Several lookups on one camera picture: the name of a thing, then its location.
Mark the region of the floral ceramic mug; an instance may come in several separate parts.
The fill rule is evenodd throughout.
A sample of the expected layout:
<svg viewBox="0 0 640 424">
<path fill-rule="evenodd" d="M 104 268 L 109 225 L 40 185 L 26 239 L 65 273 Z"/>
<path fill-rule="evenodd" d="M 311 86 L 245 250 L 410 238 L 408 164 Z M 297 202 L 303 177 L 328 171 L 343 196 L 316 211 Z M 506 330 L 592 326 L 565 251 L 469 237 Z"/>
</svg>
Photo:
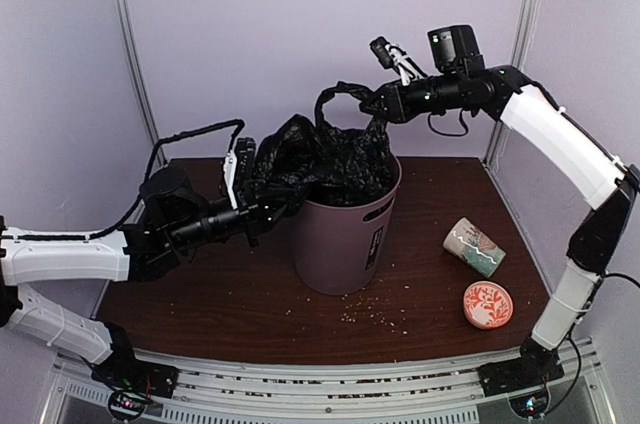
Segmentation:
<svg viewBox="0 0 640 424">
<path fill-rule="evenodd" d="M 503 249 L 465 217 L 450 229 L 443 248 L 485 278 L 490 278 L 506 257 Z"/>
</svg>

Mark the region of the mauve plastic trash bin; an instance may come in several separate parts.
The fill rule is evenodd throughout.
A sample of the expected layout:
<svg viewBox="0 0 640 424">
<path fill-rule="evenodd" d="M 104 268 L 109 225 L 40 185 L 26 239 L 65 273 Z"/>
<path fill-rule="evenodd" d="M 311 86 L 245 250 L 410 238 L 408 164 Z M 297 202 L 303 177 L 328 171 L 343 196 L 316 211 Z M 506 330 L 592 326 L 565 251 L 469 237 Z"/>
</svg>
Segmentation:
<svg viewBox="0 0 640 424">
<path fill-rule="evenodd" d="M 309 288 L 327 295 L 351 294 L 374 277 L 402 178 L 396 157 L 390 169 L 391 190 L 371 203 L 304 203 L 293 220 L 291 248 L 295 270 Z"/>
</svg>

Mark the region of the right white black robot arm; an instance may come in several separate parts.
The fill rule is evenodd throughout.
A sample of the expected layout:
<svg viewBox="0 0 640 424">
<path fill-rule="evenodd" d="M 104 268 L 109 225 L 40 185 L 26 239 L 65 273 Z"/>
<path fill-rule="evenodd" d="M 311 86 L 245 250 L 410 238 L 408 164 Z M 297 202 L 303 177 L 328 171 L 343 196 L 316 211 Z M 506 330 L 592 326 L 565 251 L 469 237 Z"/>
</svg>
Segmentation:
<svg viewBox="0 0 640 424">
<path fill-rule="evenodd" d="M 589 312 L 639 196 L 639 170 L 584 130 L 552 94 L 510 64 L 487 66 L 467 24 L 427 32 L 436 74 L 424 72 L 399 45 L 370 43 L 380 65 L 396 74 L 361 104 L 393 124 L 459 110 L 484 113 L 526 140 L 581 196 L 588 212 L 570 236 L 567 264 L 515 358 L 482 365 L 487 394 L 559 379 L 559 347 Z"/>
</svg>

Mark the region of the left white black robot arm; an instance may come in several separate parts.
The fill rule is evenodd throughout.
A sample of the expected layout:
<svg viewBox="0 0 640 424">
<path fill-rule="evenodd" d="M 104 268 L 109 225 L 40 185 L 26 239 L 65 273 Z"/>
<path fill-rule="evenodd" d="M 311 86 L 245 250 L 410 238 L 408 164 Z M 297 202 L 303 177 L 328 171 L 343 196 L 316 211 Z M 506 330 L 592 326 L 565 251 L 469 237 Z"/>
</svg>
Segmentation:
<svg viewBox="0 0 640 424">
<path fill-rule="evenodd" d="M 61 235 L 3 229 L 1 323 L 74 353 L 123 388 L 144 377 L 126 331 L 92 320 L 55 302 L 47 290 L 65 284 L 152 282 L 202 245 L 244 234 L 255 243 L 284 214 L 273 193 L 249 178 L 226 178 L 227 194 L 210 201 L 175 167 L 156 172 L 140 187 L 145 215 L 104 234 Z"/>
</svg>

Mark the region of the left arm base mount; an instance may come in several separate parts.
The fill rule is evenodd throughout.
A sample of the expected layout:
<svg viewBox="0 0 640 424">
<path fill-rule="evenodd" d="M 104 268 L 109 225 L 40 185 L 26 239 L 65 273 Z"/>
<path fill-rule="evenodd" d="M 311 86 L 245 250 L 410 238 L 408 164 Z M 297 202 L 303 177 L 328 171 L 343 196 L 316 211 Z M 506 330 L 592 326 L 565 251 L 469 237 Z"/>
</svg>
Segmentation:
<svg viewBox="0 0 640 424">
<path fill-rule="evenodd" d="M 91 378 L 110 391 L 107 411 L 117 422 L 129 423 L 156 407 L 156 398 L 172 398 L 179 369 L 165 364 L 110 356 L 101 364 L 84 363 Z"/>
</svg>

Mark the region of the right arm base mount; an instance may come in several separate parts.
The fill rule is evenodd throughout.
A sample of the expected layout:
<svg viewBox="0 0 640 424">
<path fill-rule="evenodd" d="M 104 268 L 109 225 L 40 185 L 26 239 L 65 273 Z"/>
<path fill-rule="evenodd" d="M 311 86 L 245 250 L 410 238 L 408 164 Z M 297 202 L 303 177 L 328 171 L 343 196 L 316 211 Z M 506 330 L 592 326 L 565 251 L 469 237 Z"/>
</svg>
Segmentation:
<svg viewBox="0 0 640 424">
<path fill-rule="evenodd" d="M 561 364 L 551 364 L 540 371 L 535 365 L 526 365 L 523 358 L 487 363 L 478 369 L 484 396 L 506 397 L 511 411 L 527 420 L 547 414 L 552 407 L 549 384 L 564 375 Z"/>
</svg>

